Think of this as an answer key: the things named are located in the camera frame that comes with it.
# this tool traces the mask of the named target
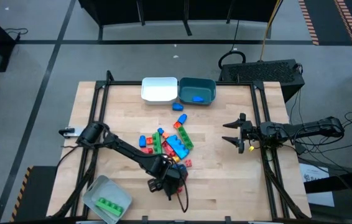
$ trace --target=blue bin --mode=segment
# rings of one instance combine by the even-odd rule
[[[216,97],[216,83],[206,78],[182,78],[179,82],[180,101],[192,105],[210,105]],[[193,97],[203,98],[203,102],[193,102]]]

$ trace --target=floor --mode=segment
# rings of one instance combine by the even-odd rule
[[[66,17],[70,7],[71,17]],[[193,21],[188,37],[181,22],[148,22],[106,26],[103,40],[129,39],[232,39],[237,21]],[[99,28],[75,0],[0,0],[0,26],[29,29],[22,40],[97,40]],[[265,24],[240,22],[237,39],[260,40]],[[272,27],[272,40],[310,40],[298,0],[285,0]],[[234,46],[259,60],[260,45]],[[54,166],[63,138],[57,131],[68,124],[76,87],[80,81],[102,80],[111,70],[116,80],[144,77],[205,77],[217,80],[218,59],[230,45],[55,45],[20,44],[7,71],[0,73],[0,198],[27,123],[32,127],[17,175],[8,182],[9,198],[1,221],[11,216],[25,170],[30,165]],[[352,46],[267,45],[263,60],[294,58],[304,68],[300,110],[305,122],[327,116],[341,118],[352,111]],[[231,57],[224,63],[238,63]],[[47,87],[40,89],[47,82]],[[42,100],[40,106],[35,100]],[[287,102],[290,110],[294,98]],[[295,106],[292,121],[300,118]],[[346,137],[324,149],[352,143],[352,126]],[[352,147],[327,154],[342,166],[352,167]]]

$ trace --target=black metal frame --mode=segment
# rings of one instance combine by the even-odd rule
[[[94,115],[95,115],[95,110],[96,110],[96,105],[97,105],[97,100],[98,100],[98,94],[99,91],[102,89],[102,87],[104,87],[104,95],[103,95],[103,101],[102,101],[102,106],[100,109],[100,120],[102,121],[104,119],[104,112],[105,112],[105,106],[106,106],[106,99],[108,96],[108,89],[110,85],[141,85],[142,82],[135,82],[135,81],[96,81],[96,85],[95,85],[95,93],[93,94],[93,102],[92,102],[92,108],[91,108],[91,114],[90,114],[90,120],[93,120]],[[266,121],[270,121],[270,113],[269,113],[269,109],[267,106],[267,100],[266,100],[266,94],[264,91],[264,85],[263,82],[239,82],[239,83],[235,83],[235,82],[216,82],[216,85],[219,86],[249,86],[251,89],[251,98],[252,98],[252,105],[253,105],[253,109],[254,109],[254,115],[255,115],[255,120],[256,120],[256,125],[258,126],[261,122],[261,118],[260,118],[260,113],[259,113],[259,107],[258,107],[258,103],[257,103],[257,97],[256,97],[256,91],[255,89],[257,88],[260,92],[261,95],[261,101],[262,101],[262,105],[263,105],[263,111],[264,111],[264,116],[265,116],[265,120]],[[276,181],[279,182],[279,184],[282,186],[282,177],[281,177],[281,171],[280,171],[280,166],[279,166],[279,161],[278,161],[278,157],[277,157],[277,152],[276,150],[273,150],[272,152],[272,161],[273,161],[273,165],[274,165],[274,170],[276,172],[276,176],[277,179]],[[263,168],[266,169],[266,167],[268,167],[267,161],[267,154],[266,154],[266,150],[261,150],[261,156],[262,156],[262,163],[263,163]],[[83,171],[85,170],[85,166],[86,166],[86,159],[87,159],[87,153],[83,154],[81,157],[81,164],[80,164],[80,170],[78,172],[82,173],[83,175]],[[311,219],[293,219],[293,218],[289,218],[289,212],[288,212],[288,207],[285,204],[285,201],[283,198],[280,198],[281,204],[282,204],[282,213],[283,213],[283,218],[279,218],[277,215],[277,210],[276,210],[276,202],[275,202],[275,198],[274,198],[274,193],[273,193],[273,188],[272,188],[272,182],[271,179],[268,178],[266,176],[266,187],[267,187],[267,194],[268,194],[268,199],[269,199],[269,205],[270,205],[270,210],[271,210],[271,216],[272,216],[272,221],[273,222],[283,222],[283,223],[327,223],[327,222],[318,222],[318,221],[314,221]],[[78,205],[78,202],[75,202],[74,207],[76,208]],[[88,209],[83,210],[83,215],[80,216],[82,219],[87,219],[88,218]],[[142,220],[121,220],[118,223],[173,223],[175,222],[174,220],[169,220],[169,221],[148,221],[148,217],[147,216],[143,216]],[[225,217],[224,221],[195,221],[195,222],[191,222],[191,221],[180,221],[180,222],[186,222],[186,223],[248,223],[248,222],[232,222],[231,221],[231,217]]]

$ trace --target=white paper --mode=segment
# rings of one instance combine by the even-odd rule
[[[328,168],[326,167],[319,168],[328,171]],[[308,164],[300,164],[300,173],[302,175],[303,182],[327,178],[330,176],[327,172],[324,172],[317,167]],[[333,203],[332,192],[307,194],[307,200],[309,203],[316,205],[335,207],[335,204]]]

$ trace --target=wooden tabletop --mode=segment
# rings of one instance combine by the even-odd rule
[[[70,126],[85,127],[90,113],[94,82],[80,82],[70,118]],[[265,83],[267,104],[271,120],[288,123],[288,116],[279,83]],[[96,120],[100,112],[101,91]],[[259,92],[256,93],[261,120],[264,115]],[[182,113],[188,118],[183,125],[194,143],[187,156],[193,166],[188,168],[187,213],[180,209],[177,197],[168,201],[163,191],[150,193],[147,175],[137,163],[110,149],[100,149],[96,176],[105,175],[132,195],[132,204],[123,220],[271,220],[269,201],[264,180],[260,151],[247,149],[238,154],[237,149],[224,141],[222,136],[238,136],[237,129],[222,127],[235,121],[240,113],[255,124],[251,92],[248,86],[217,86],[216,99],[210,106],[185,105]],[[182,114],[172,111],[170,105],[145,105],[139,85],[112,85],[109,87],[104,122],[122,140],[139,147],[139,136],[150,136],[161,127],[169,134],[176,134],[174,122]],[[74,139],[65,140],[66,146],[75,145]],[[64,149],[62,156],[69,149]],[[75,188],[82,150],[70,154],[57,172],[47,215],[54,214]],[[278,149],[284,187],[304,214],[311,216],[294,150]],[[282,217],[279,195],[274,188],[277,213]],[[185,203],[185,194],[181,193]],[[80,200],[78,214],[82,213]],[[100,219],[89,212],[89,219]]]

